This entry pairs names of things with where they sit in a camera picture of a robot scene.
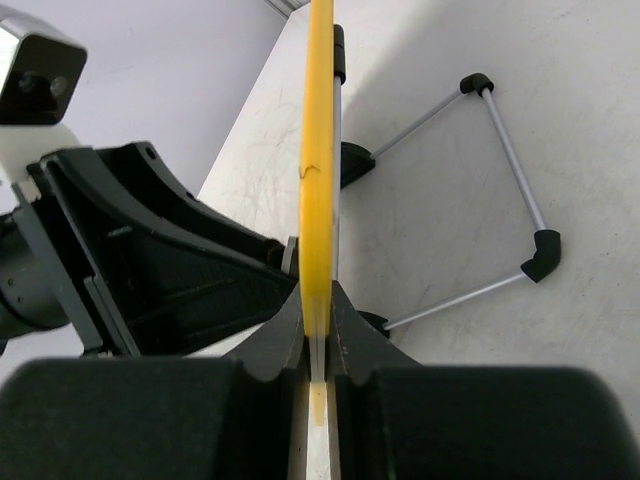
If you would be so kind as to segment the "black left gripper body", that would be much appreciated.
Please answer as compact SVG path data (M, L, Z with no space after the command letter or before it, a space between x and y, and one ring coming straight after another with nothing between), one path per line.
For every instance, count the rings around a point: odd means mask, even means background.
M150 145L48 148L11 155L8 181L32 181L1 219L1 336L73 324L85 350L141 356L150 335L150 236L133 190Z

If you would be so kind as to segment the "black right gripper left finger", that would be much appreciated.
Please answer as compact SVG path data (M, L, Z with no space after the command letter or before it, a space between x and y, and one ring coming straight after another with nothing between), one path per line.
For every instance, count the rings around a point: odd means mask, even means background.
M302 479L301 301L221 357L48 359L1 390L5 479Z

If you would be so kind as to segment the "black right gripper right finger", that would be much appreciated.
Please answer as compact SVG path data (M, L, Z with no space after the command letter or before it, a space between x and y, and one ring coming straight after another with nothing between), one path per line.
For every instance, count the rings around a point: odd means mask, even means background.
M635 479L620 405L569 367L425 366L333 289L327 345L336 479Z

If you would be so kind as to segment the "yellow framed whiteboard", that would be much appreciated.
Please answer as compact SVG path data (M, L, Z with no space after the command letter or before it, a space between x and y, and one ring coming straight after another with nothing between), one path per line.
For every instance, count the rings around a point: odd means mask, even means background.
M299 291L310 417L326 425L326 342L334 273L334 3L310 3L299 165Z

